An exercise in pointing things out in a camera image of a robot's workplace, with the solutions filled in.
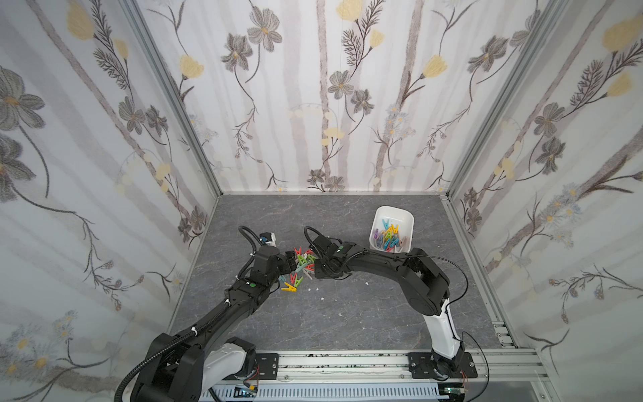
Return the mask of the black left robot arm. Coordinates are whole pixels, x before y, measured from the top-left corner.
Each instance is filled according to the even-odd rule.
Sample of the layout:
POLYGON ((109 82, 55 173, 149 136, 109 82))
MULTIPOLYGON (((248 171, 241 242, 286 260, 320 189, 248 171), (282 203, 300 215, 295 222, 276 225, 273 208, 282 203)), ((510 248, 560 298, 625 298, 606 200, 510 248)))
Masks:
POLYGON ((203 391, 205 361, 232 327, 251 316, 268 299, 279 277, 297 268, 295 251, 262 246, 254 253, 249 276, 225 291, 224 300, 191 327, 151 343, 146 358, 117 386, 115 401, 124 400, 134 384, 131 401, 197 401, 203 391))

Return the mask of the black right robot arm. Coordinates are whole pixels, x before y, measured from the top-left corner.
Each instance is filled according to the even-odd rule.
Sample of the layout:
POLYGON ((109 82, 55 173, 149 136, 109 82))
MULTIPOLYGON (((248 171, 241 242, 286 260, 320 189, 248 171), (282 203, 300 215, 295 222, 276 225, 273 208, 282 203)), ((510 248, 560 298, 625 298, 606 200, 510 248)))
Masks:
POLYGON ((424 317, 430 333, 431 352, 426 363, 410 363, 425 378, 446 381, 470 376, 465 345, 450 314, 450 280, 432 257, 415 248, 406 253, 374 251, 352 242, 340 246, 319 238, 311 244, 318 279, 340 280, 365 272, 396 282, 407 303, 424 317))

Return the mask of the white plastic storage box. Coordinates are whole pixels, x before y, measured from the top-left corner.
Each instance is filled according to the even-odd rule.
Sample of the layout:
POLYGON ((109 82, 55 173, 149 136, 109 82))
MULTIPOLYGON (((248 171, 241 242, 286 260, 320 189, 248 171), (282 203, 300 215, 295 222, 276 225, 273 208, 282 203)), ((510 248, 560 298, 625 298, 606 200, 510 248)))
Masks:
POLYGON ((415 218, 405 209, 379 207, 373 219, 369 244, 372 250, 389 253, 411 251, 415 218))

